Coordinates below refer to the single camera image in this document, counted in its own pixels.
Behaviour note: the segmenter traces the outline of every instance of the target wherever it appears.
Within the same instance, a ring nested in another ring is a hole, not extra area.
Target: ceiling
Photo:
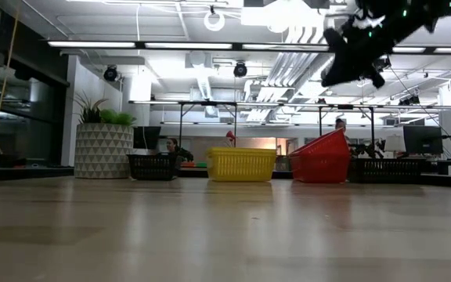
[[[0,7],[7,13],[15,14],[18,1],[0,0]],[[136,15],[139,17],[140,41],[191,41],[191,42],[283,42],[287,32],[274,33],[267,27],[245,26],[241,24],[240,12],[243,1],[229,2],[225,11],[225,26],[220,31],[210,31],[204,26],[204,15],[209,10],[187,5],[105,5],[99,2],[69,2],[66,0],[24,0],[21,4],[20,19],[47,39],[54,40],[138,40]],[[408,45],[451,45],[451,17],[438,22],[436,32],[429,34],[424,29],[408,37]],[[171,95],[173,92],[189,92],[197,87],[197,80],[183,70],[187,51],[151,50],[90,50],[82,62],[105,69],[103,61],[110,57],[141,56],[157,77],[153,83],[153,93]],[[234,78],[233,67],[237,60],[248,66],[248,78],[265,77],[278,60],[274,52],[211,52],[216,74],[210,76],[213,89],[243,89],[247,79]],[[385,101],[405,87],[419,86],[424,101],[436,100],[437,86],[451,78],[451,56],[400,56],[391,57],[392,68],[384,72],[386,86],[376,90],[371,84],[360,87],[352,82],[330,88],[332,99],[342,101],[363,101],[368,103]],[[129,75],[137,71],[137,66],[124,66]]]

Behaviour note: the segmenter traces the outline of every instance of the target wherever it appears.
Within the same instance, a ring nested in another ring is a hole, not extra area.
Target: geometric planter
[[[81,179],[125,179],[127,154],[133,150],[133,128],[126,125],[81,124],[76,129],[74,176]]]

